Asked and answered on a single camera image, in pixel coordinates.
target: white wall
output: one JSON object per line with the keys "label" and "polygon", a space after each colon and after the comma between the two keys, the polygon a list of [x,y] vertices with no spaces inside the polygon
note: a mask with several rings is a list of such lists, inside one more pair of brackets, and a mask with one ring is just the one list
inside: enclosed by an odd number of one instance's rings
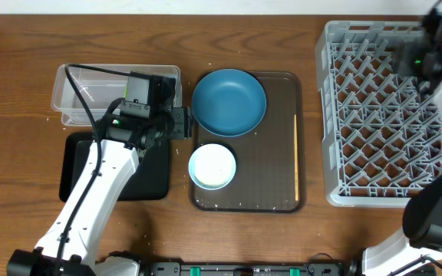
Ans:
{"label": "white wall", "polygon": [[0,0],[0,14],[424,15],[435,2],[436,0]]}

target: blue plate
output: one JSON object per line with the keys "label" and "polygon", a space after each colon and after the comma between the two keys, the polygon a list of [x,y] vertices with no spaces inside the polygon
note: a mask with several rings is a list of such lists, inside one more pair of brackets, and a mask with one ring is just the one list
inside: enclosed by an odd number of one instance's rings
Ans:
{"label": "blue plate", "polygon": [[192,97],[199,124],[220,136],[238,136],[253,130],[266,113],[266,93],[250,74],[223,69],[205,76]]}

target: wood surface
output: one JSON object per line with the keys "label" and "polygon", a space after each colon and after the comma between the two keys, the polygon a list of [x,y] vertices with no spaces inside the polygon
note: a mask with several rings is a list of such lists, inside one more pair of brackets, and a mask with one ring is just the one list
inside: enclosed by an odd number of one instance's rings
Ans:
{"label": "wood surface", "polygon": [[322,104],[315,44],[330,20],[349,16],[0,15],[0,275],[12,252],[32,250],[61,211],[64,127],[51,109],[59,65],[175,64],[183,102],[210,70],[289,71],[302,83],[306,205],[293,215],[201,212],[189,201],[192,142],[172,142],[170,192],[119,202],[100,257],[130,250],[147,260],[301,263],[325,252],[349,261],[401,227],[401,209],[336,208],[322,171]]}

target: transparent bin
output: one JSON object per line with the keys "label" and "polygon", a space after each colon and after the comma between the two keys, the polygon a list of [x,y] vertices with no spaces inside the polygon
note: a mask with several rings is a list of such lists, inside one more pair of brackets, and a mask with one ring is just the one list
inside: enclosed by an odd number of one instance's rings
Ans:
{"label": "transparent bin", "polygon": [[441,167],[440,114],[393,50],[418,22],[330,21],[315,48],[325,194],[335,206],[405,207]]}
{"label": "transparent bin", "polygon": [[[173,77],[175,83],[175,98],[173,105],[182,106],[182,84],[180,81],[180,69],[174,65],[138,65],[138,64],[86,64],[93,67],[129,73],[137,71],[145,74],[155,74],[165,77]],[[124,96],[127,86],[127,77],[107,74],[88,69],[70,67],[69,71],[75,77],[75,83],[81,92],[85,102],[93,114],[93,118],[102,118],[112,100]],[[58,69],[54,82],[51,107],[62,113],[61,121],[65,126],[89,127],[90,121],[84,112],[79,99],[71,87],[64,72],[64,65]]]}

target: light blue bowl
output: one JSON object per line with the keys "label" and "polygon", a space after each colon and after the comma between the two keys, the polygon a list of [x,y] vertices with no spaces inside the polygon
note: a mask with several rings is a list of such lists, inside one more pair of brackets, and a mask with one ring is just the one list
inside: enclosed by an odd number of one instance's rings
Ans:
{"label": "light blue bowl", "polygon": [[199,124],[220,136],[239,136],[253,130],[266,113],[262,85],[246,72],[214,71],[196,86],[192,111]]}
{"label": "light blue bowl", "polygon": [[[227,161],[225,163],[220,163],[219,165],[221,167],[231,169],[231,173],[230,173],[229,177],[227,179],[224,179],[225,181],[221,182],[219,185],[216,185],[216,186],[204,184],[200,180],[198,180],[196,177],[196,161],[197,161],[197,157],[199,155],[199,152],[204,151],[204,153],[201,153],[201,154],[206,154],[209,157],[216,158],[217,157],[216,154],[209,154],[209,152],[212,152],[212,148],[214,148],[214,147],[218,148],[218,150],[222,150],[226,155],[229,155],[229,158],[227,159]],[[235,176],[235,172],[236,172],[235,156],[229,151],[229,149],[225,148],[224,146],[215,144],[215,143],[207,144],[207,145],[201,146],[200,148],[196,149],[196,151],[193,152],[193,154],[189,160],[190,178],[192,179],[192,181],[194,183],[196,183],[196,185],[198,185],[200,188],[203,188],[203,189],[208,189],[208,190],[221,189],[222,187],[228,185],[231,182],[231,180],[233,180],[233,177]]]}

